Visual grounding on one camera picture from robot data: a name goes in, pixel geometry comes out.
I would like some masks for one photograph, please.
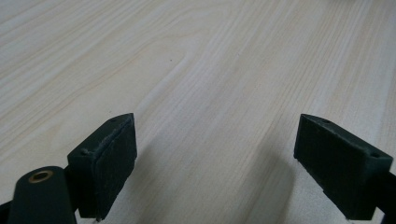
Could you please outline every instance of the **black clamp jaw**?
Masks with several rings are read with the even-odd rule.
[[[0,205],[0,223],[77,223],[105,219],[134,169],[134,115],[108,120],[71,151],[66,168],[48,166],[21,177],[11,202]]]
[[[347,219],[371,220],[378,207],[382,223],[396,223],[396,176],[387,153],[326,119],[302,114],[294,158]]]

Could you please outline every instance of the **light wood surface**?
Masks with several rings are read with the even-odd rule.
[[[0,78],[0,203],[134,113],[105,224],[351,223],[292,157],[301,113],[396,156],[394,0],[3,0]]]

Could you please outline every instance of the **black plastic block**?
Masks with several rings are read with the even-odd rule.
[[[105,122],[67,156],[81,217],[104,219],[134,169],[134,115]]]
[[[296,158],[348,219],[370,220],[375,211],[375,176],[393,158],[336,124],[301,115]]]

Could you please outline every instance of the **wood grain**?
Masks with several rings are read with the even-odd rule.
[[[0,203],[134,112],[103,223],[352,223],[292,157],[298,118],[396,156],[395,40],[393,0],[1,1]]]

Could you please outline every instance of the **screw hole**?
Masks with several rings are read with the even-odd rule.
[[[53,172],[50,171],[50,170],[47,170],[47,171],[40,171],[40,172],[37,172],[37,173],[31,175],[31,176],[29,177],[29,182],[30,182],[31,184],[40,183],[40,182],[43,182],[43,181],[45,181],[45,180],[47,180],[47,179],[50,179],[50,177],[51,177],[52,175],[53,175]]]
[[[370,154],[370,156],[374,157],[374,158],[379,158],[379,154],[376,152],[372,152],[372,154]]]

